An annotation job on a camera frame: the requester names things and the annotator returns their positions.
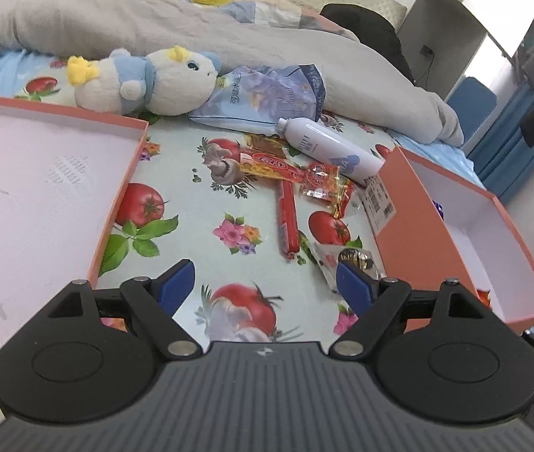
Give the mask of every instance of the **box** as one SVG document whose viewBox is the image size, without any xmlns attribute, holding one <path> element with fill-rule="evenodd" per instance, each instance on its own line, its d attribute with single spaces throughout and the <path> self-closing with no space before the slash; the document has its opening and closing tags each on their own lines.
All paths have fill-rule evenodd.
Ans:
<svg viewBox="0 0 534 452">
<path fill-rule="evenodd" d="M 70 280 L 95 283 L 147 126 L 0 98 L 0 347 Z"/>
<path fill-rule="evenodd" d="M 517 333 L 534 325 L 534 258 L 492 193 L 395 148 L 364 205 L 387 275 L 426 290 L 456 277 L 475 295 L 491 290 L 491 309 Z"/>
</svg>

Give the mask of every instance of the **floral tablecloth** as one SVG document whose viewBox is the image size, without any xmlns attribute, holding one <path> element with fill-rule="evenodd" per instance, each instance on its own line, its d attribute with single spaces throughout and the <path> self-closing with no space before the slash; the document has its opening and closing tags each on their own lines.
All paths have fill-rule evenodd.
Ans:
<svg viewBox="0 0 534 452">
<path fill-rule="evenodd" d="M 40 78 L 31 80 L 35 87 L 25 87 L 20 95 L 72 105 L 72 89 L 64 84 L 60 66 L 52 63 L 45 72 L 49 76 L 42 83 Z M 379 155 L 377 144 L 394 147 L 378 128 L 332 114 L 322 120 L 374 155 Z M 117 215 L 97 286 L 118 287 L 136 275 L 156 277 L 189 258 L 196 266 L 196 286 L 175 320 L 204 348 L 219 339 L 319 341 L 327 350 L 356 316 L 328 288 L 309 252 L 302 250 L 293 260 L 281 254 L 277 182 L 241 173 L 238 161 L 244 144 L 241 132 L 185 117 L 153 124 Z M 215 150 L 216 159 L 210 153 Z M 310 161 L 294 149 L 286 151 L 301 166 Z M 336 220 L 323 201 L 297 189 L 296 209 L 299 230 L 307 239 L 362 246 L 382 269 L 360 203 Z M 119 320 L 106 323 L 120 327 Z"/>
</svg>

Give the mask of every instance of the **bottle cap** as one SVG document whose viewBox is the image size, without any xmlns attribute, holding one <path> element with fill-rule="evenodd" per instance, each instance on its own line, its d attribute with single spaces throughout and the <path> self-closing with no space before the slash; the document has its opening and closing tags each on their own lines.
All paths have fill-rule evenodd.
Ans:
<svg viewBox="0 0 534 452">
<path fill-rule="evenodd" d="M 280 135 L 280 137 L 284 137 L 284 132 L 286 132 L 286 128 L 288 124 L 290 123 L 289 119 L 279 119 L 277 126 L 275 126 L 275 132 Z"/>
</svg>

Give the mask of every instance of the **curtain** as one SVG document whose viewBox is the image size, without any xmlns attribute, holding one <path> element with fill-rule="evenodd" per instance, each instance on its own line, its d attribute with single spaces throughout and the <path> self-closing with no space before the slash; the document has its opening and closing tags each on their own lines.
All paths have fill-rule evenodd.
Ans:
<svg viewBox="0 0 534 452">
<path fill-rule="evenodd" d="M 524 82 L 468 155 L 478 178 L 503 205 L 507 205 L 534 170 L 534 147 L 528 147 L 520 130 L 520 121 L 532 110 L 534 92 Z"/>
</svg>

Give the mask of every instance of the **yellow tuft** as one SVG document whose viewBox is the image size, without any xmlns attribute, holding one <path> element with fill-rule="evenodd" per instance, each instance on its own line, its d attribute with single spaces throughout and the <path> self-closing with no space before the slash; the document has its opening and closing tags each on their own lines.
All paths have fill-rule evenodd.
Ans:
<svg viewBox="0 0 534 452">
<path fill-rule="evenodd" d="M 166 55 L 173 61 L 180 63 L 189 57 L 190 52 L 184 47 L 175 46 L 170 49 L 167 49 Z"/>
<path fill-rule="evenodd" d="M 73 87 L 83 85 L 98 76 L 99 67 L 96 62 L 90 63 L 78 56 L 68 58 L 68 62 L 66 63 L 66 77 Z"/>
</svg>

